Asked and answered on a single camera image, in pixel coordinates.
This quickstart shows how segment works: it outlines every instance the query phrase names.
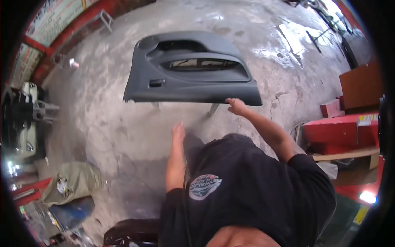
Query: wet floor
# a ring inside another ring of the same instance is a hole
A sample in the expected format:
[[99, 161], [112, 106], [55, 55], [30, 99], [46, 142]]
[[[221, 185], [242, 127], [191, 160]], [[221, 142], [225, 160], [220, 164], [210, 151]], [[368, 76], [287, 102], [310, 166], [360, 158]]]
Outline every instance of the wet floor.
[[40, 177], [73, 160], [100, 169], [109, 186], [93, 195], [95, 211], [83, 223], [97, 244], [120, 220], [159, 217], [170, 129], [178, 121], [204, 143], [236, 132], [274, 156], [253, 126], [226, 105], [205, 118], [210, 104], [169, 102], [156, 109], [123, 102], [138, 40], [180, 30], [205, 30], [231, 40], [258, 84], [263, 106], [252, 108], [289, 132], [322, 117], [319, 105], [342, 94], [339, 75], [349, 70], [335, 34], [318, 40], [322, 53], [307, 36], [306, 30], [317, 37], [327, 28], [315, 11], [281, 0], [158, 0], [117, 18], [112, 28], [111, 34], [96, 31], [70, 52], [79, 69], [55, 68], [43, 85], [61, 112], [48, 130], [49, 166], [39, 164]]

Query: banner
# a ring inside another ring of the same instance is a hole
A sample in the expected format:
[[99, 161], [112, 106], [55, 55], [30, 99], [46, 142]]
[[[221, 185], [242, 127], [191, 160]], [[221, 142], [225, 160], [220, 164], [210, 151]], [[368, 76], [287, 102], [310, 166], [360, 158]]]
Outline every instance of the banner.
[[26, 35], [48, 47], [78, 15], [97, 1], [47, 0], [30, 23]]
[[29, 81], [42, 56], [39, 50], [22, 43], [14, 61], [10, 86], [19, 88], [22, 83]]

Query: man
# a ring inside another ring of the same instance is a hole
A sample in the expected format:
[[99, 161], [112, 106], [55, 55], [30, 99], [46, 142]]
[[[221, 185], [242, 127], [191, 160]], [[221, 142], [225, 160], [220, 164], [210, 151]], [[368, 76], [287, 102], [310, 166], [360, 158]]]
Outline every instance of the man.
[[228, 98], [276, 153], [267, 156], [246, 136], [204, 146], [184, 186], [183, 124], [172, 128], [162, 207], [161, 246], [313, 246], [336, 208], [328, 176], [278, 124]]

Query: hand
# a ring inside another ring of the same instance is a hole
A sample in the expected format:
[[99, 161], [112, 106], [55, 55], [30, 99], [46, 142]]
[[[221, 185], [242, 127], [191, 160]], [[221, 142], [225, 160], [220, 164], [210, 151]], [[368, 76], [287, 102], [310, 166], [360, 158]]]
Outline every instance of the hand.
[[245, 116], [250, 111], [246, 104], [238, 98], [227, 98], [225, 102], [230, 104], [228, 111], [235, 115]]
[[185, 127], [183, 122], [179, 122], [171, 128], [173, 143], [182, 144], [185, 138]]

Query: neck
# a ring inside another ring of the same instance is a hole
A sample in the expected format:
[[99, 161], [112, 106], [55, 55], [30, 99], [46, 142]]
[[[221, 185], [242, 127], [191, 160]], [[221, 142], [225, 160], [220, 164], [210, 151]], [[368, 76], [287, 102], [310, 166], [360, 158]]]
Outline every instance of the neck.
[[241, 226], [222, 227], [206, 245], [206, 247], [236, 246], [280, 247], [273, 238], [269, 237], [261, 230]]

